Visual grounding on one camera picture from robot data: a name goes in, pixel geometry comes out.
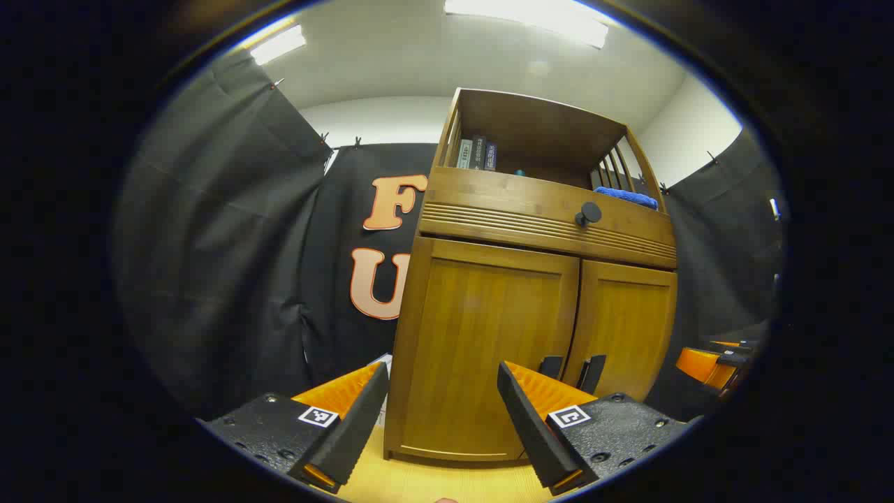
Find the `ceiling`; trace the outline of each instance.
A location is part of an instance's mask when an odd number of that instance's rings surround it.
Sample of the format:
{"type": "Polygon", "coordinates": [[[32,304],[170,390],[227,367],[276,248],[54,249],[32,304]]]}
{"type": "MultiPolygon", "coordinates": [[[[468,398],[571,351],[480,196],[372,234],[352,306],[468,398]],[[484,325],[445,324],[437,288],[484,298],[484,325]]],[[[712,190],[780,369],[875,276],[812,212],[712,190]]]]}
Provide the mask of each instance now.
{"type": "Polygon", "coordinates": [[[446,15],[443,0],[329,0],[298,23],[308,43],[264,65],[297,109],[465,87],[567,103],[642,132],[685,75],[616,24],[596,49],[512,21],[446,15]]]}

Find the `wooden floor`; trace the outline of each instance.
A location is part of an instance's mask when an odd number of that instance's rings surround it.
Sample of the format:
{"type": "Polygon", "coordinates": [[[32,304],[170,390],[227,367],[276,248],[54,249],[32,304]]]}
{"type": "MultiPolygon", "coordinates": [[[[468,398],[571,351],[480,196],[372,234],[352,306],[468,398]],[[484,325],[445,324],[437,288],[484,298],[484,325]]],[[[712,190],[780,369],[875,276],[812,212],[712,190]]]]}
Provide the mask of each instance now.
{"type": "Polygon", "coordinates": [[[384,429],[373,428],[348,484],[338,498],[358,503],[543,503],[552,496],[540,487],[531,465],[487,467],[434,460],[382,458],[384,429]]]}

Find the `black curtain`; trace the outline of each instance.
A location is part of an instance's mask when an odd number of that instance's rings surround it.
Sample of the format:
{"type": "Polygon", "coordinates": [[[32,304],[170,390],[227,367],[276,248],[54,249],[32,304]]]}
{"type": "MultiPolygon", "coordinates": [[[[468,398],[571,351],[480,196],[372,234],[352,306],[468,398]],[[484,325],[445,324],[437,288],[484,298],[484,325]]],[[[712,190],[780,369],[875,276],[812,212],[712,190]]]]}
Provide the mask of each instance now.
{"type": "Polygon", "coordinates": [[[368,231],[363,222],[375,200],[373,181],[404,175],[428,177],[436,148],[429,143],[394,143],[338,150],[320,186],[301,260],[302,314],[309,327],[304,344],[315,385],[392,351],[397,320],[372,318],[351,302],[351,252],[367,248],[384,255],[372,292],[377,300],[390,301],[397,276],[392,257],[410,252],[425,193],[404,187],[415,192],[415,202],[409,213],[395,210],[401,225],[368,231]]]}
{"type": "Polygon", "coordinates": [[[115,275],[136,346],[193,415],[308,388],[299,260],[330,153],[244,51],[146,131],[114,221],[115,275]]]}
{"type": "Polygon", "coordinates": [[[772,316],[773,275],[782,273],[786,202],[770,160],[742,133],[664,196],[677,237],[678,292],[673,335],[646,403],[679,420],[710,411],[716,399],[677,369],[683,347],[760,338],[772,316]],[[783,219],[777,221],[769,199],[783,219]]]}

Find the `cabinet door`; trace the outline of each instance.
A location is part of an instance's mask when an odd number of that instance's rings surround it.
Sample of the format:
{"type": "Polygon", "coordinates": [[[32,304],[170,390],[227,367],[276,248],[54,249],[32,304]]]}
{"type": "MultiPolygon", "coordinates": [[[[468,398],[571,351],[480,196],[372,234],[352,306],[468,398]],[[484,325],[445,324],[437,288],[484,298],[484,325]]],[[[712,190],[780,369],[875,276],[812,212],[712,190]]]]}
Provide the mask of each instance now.
{"type": "Polygon", "coordinates": [[[500,361],[568,352],[580,260],[417,237],[392,360],[385,455],[517,459],[500,361]]]}
{"type": "Polygon", "coordinates": [[[605,354],[596,396],[644,400],[673,329],[677,274],[592,260],[582,263],[578,322],[562,380],[578,383],[584,360],[605,354]]]}

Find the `wooden drawer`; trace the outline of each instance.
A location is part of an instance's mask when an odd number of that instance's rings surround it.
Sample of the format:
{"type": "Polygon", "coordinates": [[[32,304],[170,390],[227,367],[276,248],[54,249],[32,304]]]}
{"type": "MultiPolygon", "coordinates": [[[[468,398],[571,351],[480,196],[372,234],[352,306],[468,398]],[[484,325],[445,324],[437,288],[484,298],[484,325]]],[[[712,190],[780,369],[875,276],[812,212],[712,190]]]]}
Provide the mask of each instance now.
{"type": "Polygon", "coordinates": [[[418,231],[677,267],[667,214],[586,189],[504,173],[432,168],[418,231]],[[574,217],[587,201],[596,203],[602,218],[581,228],[574,217]]]}

